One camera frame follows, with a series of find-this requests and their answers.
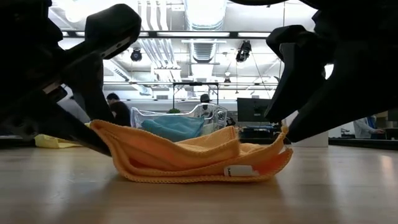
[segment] desk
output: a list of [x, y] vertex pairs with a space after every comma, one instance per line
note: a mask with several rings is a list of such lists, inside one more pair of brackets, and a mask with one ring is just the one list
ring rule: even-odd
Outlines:
[[128, 182], [85, 148], [0, 151], [0, 223], [397, 223], [398, 153], [296, 148], [261, 184]]

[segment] orange cloth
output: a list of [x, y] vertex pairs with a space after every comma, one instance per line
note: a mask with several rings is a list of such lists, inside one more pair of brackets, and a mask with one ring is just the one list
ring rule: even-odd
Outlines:
[[263, 181], [281, 171], [293, 153], [282, 152], [286, 127], [270, 146], [240, 143], [233, 127], [181, 142], [99, 120], [90, 128], [108, 145], [119, 173], [135, 182]]

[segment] man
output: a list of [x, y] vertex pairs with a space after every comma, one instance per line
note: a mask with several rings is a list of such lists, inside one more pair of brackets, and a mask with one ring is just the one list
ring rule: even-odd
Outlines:
[[361, 118], [353, 122], [355, 130], [355, 138], [357, 139], [372, 139], [372, 134], [382, 134], [383, 129], [376, 128], [376, 117], [369, 116]]
[[130, 109], [115, 93], [110, 93], [106, 100], [111, 108], [112, 114], [116, 119], [116, 124], [120, 126], [131, 126]]
[[72, 114], [75, 118], [77, 118], [82, 123], [89, 123], [90, 118], [86, 114], [86, 112], [77, 104], [75, 98], [71, 96], [67, 100], [59, 101], [58, 105], [60, 105], [65, 111]]

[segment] ventilation duct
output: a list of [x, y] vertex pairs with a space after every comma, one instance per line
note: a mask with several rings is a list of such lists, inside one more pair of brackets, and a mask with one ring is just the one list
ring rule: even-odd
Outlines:
[[[118, 65], [114, 60], [104, 60], [104, 67], [106, 67], [108, 70], [112, 71], [113, 74], [122, 77], [124, 81], [126, 82], [139, 82], [139, 80], [133, 80], [127, 71], [122, 68], [122, 66]], [[143, 85], [138, 85], [138, 84], [132, 84], [132, 87], [134, 87], [136, 90], [139, 91], [139, 93], [142, 96], [152, 96], [152, 89], [148, 87], [144, 87]]]
[[[185, 22], [188, 30], [222, 30], [226, 0], [184, 0]], [[198, 63], [209, 63], [216, 53], [216, 44], [191, 43], [190, 51]]]

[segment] ceiling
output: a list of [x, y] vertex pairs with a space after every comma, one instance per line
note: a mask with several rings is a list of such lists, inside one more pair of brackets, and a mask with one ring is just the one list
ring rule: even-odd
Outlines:
[[[53, 6], [50, 8], [49, 18], [58, 25], [61, 30], [84, 30], [84, 17], [80, 21], [71, 21], [67, 19], [66, 15], [70, 15], [67, 3], [72, 0], [53, 0]], [[219, 1], [219, 0], [201, 0], [205, 2]], [[75, 2], [83, 2], [85, 5], [97, 6], [98, 9], [105, 9], [113, 4], [127, 3], [137, 4], [139, 6], [138, 13], [141, 15], [142, 1], [137, 0], [77, 0]], [[153, 1], [147, 2], [147, 21], [150, 21], [150, 4]], [[170, 30], [186, 30], [185, 12], [183, 0], [167, 0], [167, 26]], [[271, 32], [273, 29], [292, 24], [303, 25], [306, 29], [312, 30], [314, 23], [311, 17], [315, 10], [309, 6], [302, 4], [300, 1], [287, 1], [285, 3], [275, 4], [270, 7], [267, 6], [242, 6], [232, 2], [227, 2], [226, 13], [224, 16], [223, 30], [225, 31], [249, 31], [249, 32]], [[80, 43], [83, 39], [66, 38], [60, 42], [60, 46], [64, 49], [69, 49], [74, 45]], [[222, 82], [225, 78], [225, 73], [229, 72], [231, 80], [236, 77], [238, 82], [256, 82], [262, 77], [277, 76], [280, 77], [283, 71], [283, 64], [267, 46], [265, 40], [250, 40], [252, 45], [252, 52], [249, 58], [241, 65], [237, 65], [235, 61], [237, 48], [241, 45], [243, 40], [226, 40], [223, 44], [218, 44], [216, 53], [213, 59], [214, 66], [211, 69], [212, 79], [208, 81], [217, 80]], [[171, 39], [175, 59], [181, 68], [180, 76], [184, 79], [192, 74], [192, 57], [189, 51], [189, 44], [183, 44], [181, 39]], [[141, 48], [138, 42], [132, 45], [132, 48]], [[114, 58], [115, 63], [121, 66], [134, 80], [153, 80], [156, 79], [151, 74], [152, 62], [147, 57], [145, 51], [141, 49], [142, 60], [140, 62], [133, 62], [130, 59], [131, 49], [129, 52], [121, 53]], [[105, 81], [120, 81], [114, 74], [105, 69]]]

